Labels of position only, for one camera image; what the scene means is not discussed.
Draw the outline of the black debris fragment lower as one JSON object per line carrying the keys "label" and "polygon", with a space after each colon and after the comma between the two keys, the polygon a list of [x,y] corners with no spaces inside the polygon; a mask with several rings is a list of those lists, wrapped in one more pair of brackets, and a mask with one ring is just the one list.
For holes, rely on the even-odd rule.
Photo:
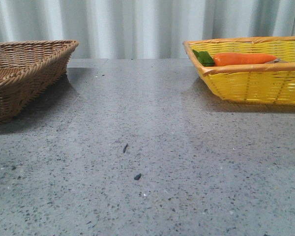
{"label": "black debris fragment lower", "polygon": [[141,176],[142,176],[141,173],[137,174],[137,175],[134,177],[134,180],[139,180],[139,179],[141,178]]}

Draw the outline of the brown wicker basket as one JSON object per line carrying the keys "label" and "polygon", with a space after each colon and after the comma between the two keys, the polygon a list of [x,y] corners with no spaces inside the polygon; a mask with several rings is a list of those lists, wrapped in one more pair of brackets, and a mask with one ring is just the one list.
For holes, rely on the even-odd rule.
{"label": "brown wicker basket", "polygon": [[0,42],[0,124],[66,73],[77,40]]}

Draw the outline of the white pleated curtain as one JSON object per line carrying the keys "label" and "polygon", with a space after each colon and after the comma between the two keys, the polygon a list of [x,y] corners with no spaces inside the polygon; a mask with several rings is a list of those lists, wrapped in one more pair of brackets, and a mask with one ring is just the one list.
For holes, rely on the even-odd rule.
{"label": "white pleated curtain", "polygon": [[0,42],[74,39],[75,58],[183,58],[186,40],[295,35],[295,0],[0,0]]}

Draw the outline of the yellow woven basket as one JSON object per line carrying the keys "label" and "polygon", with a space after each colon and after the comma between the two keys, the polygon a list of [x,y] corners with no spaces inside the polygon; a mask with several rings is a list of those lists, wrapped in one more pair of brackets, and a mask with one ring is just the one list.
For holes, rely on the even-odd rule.
{"label": "yellow woven basket", "polygon": [[[243,37],[184,41],[185,51],[209,90],[223,100],[295,105],[295,36]],[[266,53],[281,62],[205,67],[194,51]]]}

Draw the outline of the orange toy carrot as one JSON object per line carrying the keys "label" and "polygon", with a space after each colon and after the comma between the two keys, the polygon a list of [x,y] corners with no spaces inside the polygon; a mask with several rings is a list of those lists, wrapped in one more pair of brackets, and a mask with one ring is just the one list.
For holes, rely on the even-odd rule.
{"label": "orange toy carrot", "polygon": [[207,51],[192,50],[196,59],[203,66],[227,66],[245,64],[264,64],[277,59],[276,56],[265,53],[218,53],[211,56]]}

